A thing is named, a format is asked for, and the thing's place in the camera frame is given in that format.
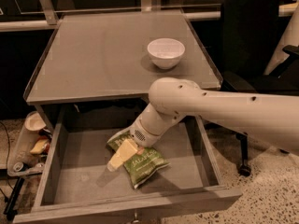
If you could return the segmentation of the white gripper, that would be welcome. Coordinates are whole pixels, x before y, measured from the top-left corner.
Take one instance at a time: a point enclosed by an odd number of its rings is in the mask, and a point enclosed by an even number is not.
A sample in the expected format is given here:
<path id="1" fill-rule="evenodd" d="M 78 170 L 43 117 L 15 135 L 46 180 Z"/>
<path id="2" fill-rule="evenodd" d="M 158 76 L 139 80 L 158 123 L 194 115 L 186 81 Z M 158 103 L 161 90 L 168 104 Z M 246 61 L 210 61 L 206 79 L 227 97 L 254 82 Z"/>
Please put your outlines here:
<path id="1" fill-rule="evenodd" d="M 135 141 L 129 138 L 121 143 L 107 164 L 107 169 L 110 172 L 118 170 L 126 161 L 131 159 L 138 152 L 138 146 L 152 147 L 160 139 L 160 136 L 147 132 L 139 122 L 134 122 L 129 131 Z"/>

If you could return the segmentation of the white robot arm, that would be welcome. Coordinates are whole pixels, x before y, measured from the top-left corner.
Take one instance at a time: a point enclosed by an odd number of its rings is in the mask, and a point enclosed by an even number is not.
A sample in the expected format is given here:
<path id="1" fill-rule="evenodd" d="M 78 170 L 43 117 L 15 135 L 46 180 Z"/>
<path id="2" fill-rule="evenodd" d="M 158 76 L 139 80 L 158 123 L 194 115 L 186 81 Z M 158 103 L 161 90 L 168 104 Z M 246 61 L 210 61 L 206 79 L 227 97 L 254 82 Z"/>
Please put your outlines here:
<path id="1" fill-rule="evenodd" d="M 187 116 L 200 117 L 298 155 L 298 110 L 298 96 L 206 91 L 191 80 L 159 78 L 149 88 L 148 106 L 128 127 L 130 138 L 121 142 L 107 168 L 111 172 L 119 169 Z"/>

